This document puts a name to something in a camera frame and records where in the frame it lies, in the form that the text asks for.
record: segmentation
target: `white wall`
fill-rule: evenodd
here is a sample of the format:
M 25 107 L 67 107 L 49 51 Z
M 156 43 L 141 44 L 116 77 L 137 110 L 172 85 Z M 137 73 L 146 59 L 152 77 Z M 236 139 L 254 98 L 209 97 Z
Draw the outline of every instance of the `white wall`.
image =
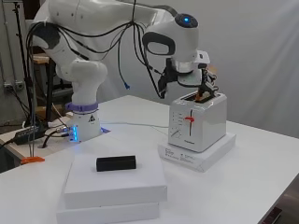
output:
M 200 47 L 219 70 L 217 83 L 229 98 L 229 120 L 299 137 L 298 0 L 138 2 L 167 4 L 199 20 Z M 132 94 L 169 104 L 190 91 L 174 84 L 167 99 L 159 100 L 131 42 L 130 36 L 123 41 L 121 64 L 132 89 L 124 89 L 113 51 L 107 60 L 109 78 L 98 92 L 100 101 Z M 164 65 L 157 57 L 150 61 L 159 68 Z

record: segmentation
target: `sticker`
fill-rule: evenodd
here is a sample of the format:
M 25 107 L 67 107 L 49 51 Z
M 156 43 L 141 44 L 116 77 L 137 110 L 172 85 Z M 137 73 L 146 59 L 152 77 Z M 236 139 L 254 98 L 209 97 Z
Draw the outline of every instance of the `sticker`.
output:
M 178 163 L 184 164 L 194 169 L 196 169 L 198 166 L 199 161 L 195 157 L 189 156 L 185 153 L 181 153 L 181 151 L 177 151 L 171 148 L 166 148 L 164 153 L 165 153 L 164 157 L 166 159 L 169 159 L 170 161 L 176 161 Z
M 91 117 L 90 117 L 90 119 L 88 120 L 89 122 L 93 122 L 93 121 L 95 121 L 95 118 L 94 118 L 94 116 L 93 115 L 91 115 Z

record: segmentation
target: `wall outlet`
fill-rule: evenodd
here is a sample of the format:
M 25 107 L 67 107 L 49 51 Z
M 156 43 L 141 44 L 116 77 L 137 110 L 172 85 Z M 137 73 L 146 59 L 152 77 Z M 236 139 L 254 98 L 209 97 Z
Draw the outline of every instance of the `wall outlet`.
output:
M 11 83 L 5 82 L 5 83 L 4 83 L 4 89 L 5 89 L 7 92 L 12 92 L 12 91 L 13 91 L 13 86 L 12 86 Z
M 16 91 L 22 91 L 24 89 L 24 82 L 23 81 L 15 81 L 15 89 Z

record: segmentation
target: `white box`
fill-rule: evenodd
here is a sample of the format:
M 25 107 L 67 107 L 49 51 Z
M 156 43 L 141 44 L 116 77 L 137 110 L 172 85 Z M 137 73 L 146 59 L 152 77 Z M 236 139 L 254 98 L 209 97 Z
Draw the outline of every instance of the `white box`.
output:
M 169 107 L 168 143 L 203 152 L 226 134 L 227 98 L 224 94 L 203 104 L 197 92 L 175 100 Z
M 194 152 L 183 147 L 176 147 L 167 143 L 167 140 L 158 146 L 160 157 L 199 172 L 205 172 L 214 163 L 220 160 L 235 146 L 235 134 L 227 133 L 204 152 Z
M 123 150 L 123 144 L 99 151 L 100 155 L 75 157 L 64 189 L 66 209 L 167 200 L 164 170 L 157 151 L 130 153 Z M 96 158 L 128 155 L 136 155 L 135 170 L 96 172 Z
M 158 218 L 158 203 L 140 203 L 118 206 L 65 210 L 61 200 L 56 213 L 57 224 L 107 224 Z

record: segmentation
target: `white platform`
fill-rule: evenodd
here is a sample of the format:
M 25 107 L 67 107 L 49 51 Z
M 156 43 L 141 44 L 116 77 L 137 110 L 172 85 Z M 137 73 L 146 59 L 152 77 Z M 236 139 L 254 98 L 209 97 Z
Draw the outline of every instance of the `white platform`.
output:
M 235 146 L 235 134 L 227 133 L 204 152 L 195 152 L 167 143 L 158 146 L 160 157 L 199 172 L 207 171 Z
M 65 206 L 61 202 L 56 218 L 57 224 L 107 224 L 155 219 L 159 215 L 158 203 L 65 210 Z
M 80 144 L 98 151 L 75 157 L 64 190 L 66 209 L 165 202 L 167 185 L 157 150 L 138 152 L 138 148 L 113 139 L 108 147 L 103 147 L 103 137 Z M 96 158 L 133 155 L 135 170 L 96 172 Z

